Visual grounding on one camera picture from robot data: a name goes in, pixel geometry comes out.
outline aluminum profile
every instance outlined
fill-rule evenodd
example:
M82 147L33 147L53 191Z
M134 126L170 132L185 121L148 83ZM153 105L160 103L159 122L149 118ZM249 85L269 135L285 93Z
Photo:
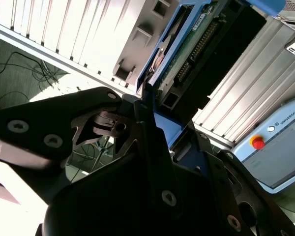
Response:
M236 144L295 97L295 56L284 49L295 31L272 17L209 96L193 121Z
M0 1L0 25L11 28L14 0Z
M35 42L46 48L42 54L57 53L63 63L69 59L77 68L87 64L89 74L101 71L101 77L111 80L145 1L0 0L0 31L4 26L29 47Z

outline label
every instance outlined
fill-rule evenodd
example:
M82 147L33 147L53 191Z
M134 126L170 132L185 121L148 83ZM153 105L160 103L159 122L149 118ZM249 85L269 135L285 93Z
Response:
M201 22L205 19L206 14L201 14L198 18L198 20L196 21L195 25L192 27L193 31L196 31L197 28L199 27L199 25L201 24Z
M295 115L295 111L293 111L291 114L289 114L284 120L280 121L280 122L276 122L275 126L278 126L280 124L284 124L285 122L287 122L290 118L292 118Z

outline metal panel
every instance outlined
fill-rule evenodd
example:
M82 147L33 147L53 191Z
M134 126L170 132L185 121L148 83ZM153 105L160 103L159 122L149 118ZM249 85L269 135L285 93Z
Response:
M98 7L100 7L98 5L98 2L99 0L88 0L86 3L84 14L81 20L81 25L78 32L78 36L76 38L73 52L72 52L73 61L75 61L76 63L79 63L80 61L81 54L82 54L84 45L86 43L90 29L94 28L94 26L91 27L91 24L92 24L92 21L94 22L93 18L95 18L94 17L95 11L98 9Z
M99 0L99 2L97 3L95 15L94 15L92 24L89 28L88 36L84 44L81 58L79 60L80 65L84 65L87 61L87 58L89 56L89 49L91 48L94 36L97 32L98 25L100 21L103 19L103 17L105 16L108 6L109 6L109 1L106 1L106 0Z
M21 35L27 36L28 28L30 24L30 11L31 11L31 0L25 0L24 11L21 24Z
M29 38L41 44L50 0L35 0L30 23Z
M68 0L54 0L51 2L49 16L44 37L44 46L56 51L63 21L67 12Z
M295 32L271 17L193 119L237 142L295 96L295 56L284 45Z
M59 54L70 58L87 0L70 1L59 42Z
M16 1L15 17L14 17L14 31L17 33L21 33L24 4L25 4L25 0L17 0Z
M11 28L14 0L0 1L0 25Z

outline blue plastic cover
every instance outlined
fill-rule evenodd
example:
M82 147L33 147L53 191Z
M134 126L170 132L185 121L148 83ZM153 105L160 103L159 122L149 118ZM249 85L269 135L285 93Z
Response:
M177 122L165 117L164 115L154 112L156 126L163 129L168 147L170 147L178 136L182 133L183 128Z
M285 7L285 0L247 0L260 10L271 16L277 16Z

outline black cable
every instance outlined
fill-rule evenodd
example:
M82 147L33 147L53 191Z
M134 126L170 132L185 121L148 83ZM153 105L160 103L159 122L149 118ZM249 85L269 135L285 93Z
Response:
M93 172L96 168L96 166L98 165L100 159L102 158L102 156L105 154L105 151L106 151L106 145L108 143L108 140L109 140L109 137L106 138L105 142L104 142L104 145L103 145L103 149L101 151L99 151L99 154L94 162L94 165L91 169L91 172Z
M27 68L27 67L25 67L25 66L21 66L21 65L17 65L17 64L11 64L11 63L8 63L8 62L11 60L11 58L12 58L12 56L13 56L14 54L18 54L18 55L20 55L20 56L23 56L23 57L26 58L26 59L29 59L29 60L31 60L31 61L34 61L34 62L37 64L37 66L34 67L34 68ZM52 72L52 71L48 68L47 64L46 64L43 60L42 60L41 63L40 63L40 62L38 62L37 60L32 59L32 58L30 58L30 57L28 57L28 56L26 56L26 55L24 55L24 54L22 54L22 53L19 53L19 52L13 52L13 53L11 53L10 56L9 56L9 58L8 58L8 60L6 61L6 63L0 63L0 65L4 65L3 69L0 71L0 74L6 69L6 67L7 67L8 65L13 65L13 66L21 67L21 68L23 68L23 69L31 70L31 71L32 71L32 76L33 76L34 79L36 79L39 83L40 83L40 82L47 82L52 88L54 88L54 86L49 82L50 79L52 79L53 81L55 81L55 82L57 83L57 82L58 82L58 80L57 80L57 78L56 78L57 75L65 75L65 74L67 74L67 73L61 73L61 72L58 72L59 69L56 71L56 67L55 67L55 66L54 66L54 72ZM41 78L38 78L38 77L35 75L35 73L41 75L42 77L41 77Z
M23 55L23 54L21 54L21 53L18 53L18 52L13 52L13 53L11 53L11 55L9 56L8 60L6 61L6 63L5 63L5 65L4 65L4 67L3 67L3 69L0 71L0 74L1 74L2 72L4 72L4 70L5 70L6 67L7 67L8 62L10 61L10 59L12 58L12 56L13 56L14 54L21 55L21 56L23 56L23 57L25 57L25 58L27 58L27 59L29 59L29 60L32 60L32 61L36 62L38 65L40 65L38 61L36 61L36 60L34 60L34 59L32 59L32 58L29 58L28 56L25 56L25 55Z
M22 95L27 99L28 102L30 101L29 98L28 98L24 93L19 92L19 91L8 92L8 93L6 93L5 95L1 96L1 97L0 97L0 100L3 99L5 96L11 94L11 93L19 93L19 94L22 94Z
M75 173L74 177L73 177L72 180L70 181L71 183L72 183L72 181L74 180L74 178L77 176L77 174L78 174L78 172L80 171L80 169L82 168L83 163L85 162L85 160L86 160L86 158L84 158L84 160L81 162L80 167L78 168L78 171Z

